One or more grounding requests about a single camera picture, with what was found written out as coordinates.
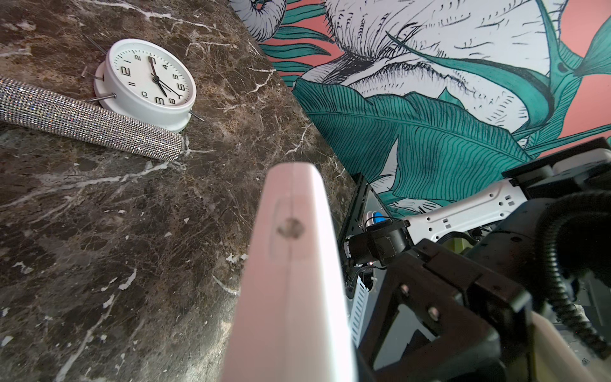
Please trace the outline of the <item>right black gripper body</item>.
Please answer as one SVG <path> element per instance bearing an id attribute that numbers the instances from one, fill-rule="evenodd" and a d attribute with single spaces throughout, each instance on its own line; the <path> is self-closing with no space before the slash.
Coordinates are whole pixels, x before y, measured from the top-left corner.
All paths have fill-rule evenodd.
<path id="1" fill-rule="evenodd" d="M 472 259 L 423 240 L 394 259 L 359 345 L 375 381 L 530 381 L 531 295 Z M 374 364 L 406 306 L 435 338 Z"/>

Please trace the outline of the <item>white remote control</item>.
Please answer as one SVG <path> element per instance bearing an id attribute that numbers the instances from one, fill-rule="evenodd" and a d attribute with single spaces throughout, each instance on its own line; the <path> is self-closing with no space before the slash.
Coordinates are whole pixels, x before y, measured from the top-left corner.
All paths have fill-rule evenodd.
<path id="1" fill-rule="evenodd" d="M 358 378 L 334 224 L 310 163 L 266 176 L 221 378 Z"/>

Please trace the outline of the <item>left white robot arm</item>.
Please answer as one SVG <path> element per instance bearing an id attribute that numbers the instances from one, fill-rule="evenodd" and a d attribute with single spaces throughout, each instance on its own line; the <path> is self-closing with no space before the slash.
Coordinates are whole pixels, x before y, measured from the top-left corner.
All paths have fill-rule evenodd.
<path id="1" fill-rule="evenodd" d="M 587 376 L 609 380 L 608 372 L 585 369 L 548 321 L 558 318 L 599 361 L 610 361 L 610 336 L 574 305 L 588 276 L 610 285 L 608 191 L 529 200 L 467 256 L 530 294 L 535 380 L 584 381 Z"/>

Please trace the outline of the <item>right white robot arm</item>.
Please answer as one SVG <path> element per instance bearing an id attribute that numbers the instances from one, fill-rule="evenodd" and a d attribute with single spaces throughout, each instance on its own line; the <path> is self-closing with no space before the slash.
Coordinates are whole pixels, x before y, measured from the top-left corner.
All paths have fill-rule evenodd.
<path id="1" fill-rule="evenodd" d="M 610 145 L 394 218 L 360 181 L 339 241 L 360 381 L 608 381 Z"/>

